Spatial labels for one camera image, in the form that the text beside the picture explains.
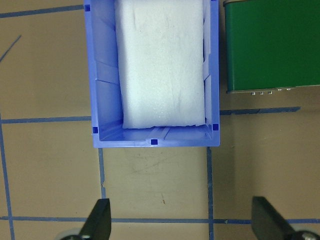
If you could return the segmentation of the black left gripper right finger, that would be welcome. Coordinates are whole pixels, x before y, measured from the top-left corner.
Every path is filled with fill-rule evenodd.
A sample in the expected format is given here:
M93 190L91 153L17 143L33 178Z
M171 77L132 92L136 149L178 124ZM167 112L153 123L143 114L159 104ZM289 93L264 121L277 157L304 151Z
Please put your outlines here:
M298 240L299 233L263 196L252 198L251 228L258 240Z

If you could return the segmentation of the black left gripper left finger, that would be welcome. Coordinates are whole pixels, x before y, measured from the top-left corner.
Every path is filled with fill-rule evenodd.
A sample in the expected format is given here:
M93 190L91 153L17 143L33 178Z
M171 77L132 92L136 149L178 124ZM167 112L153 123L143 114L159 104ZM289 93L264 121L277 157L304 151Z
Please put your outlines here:
M81 240L108 240L112 231L111 206L108 198L97 200L79 232Z

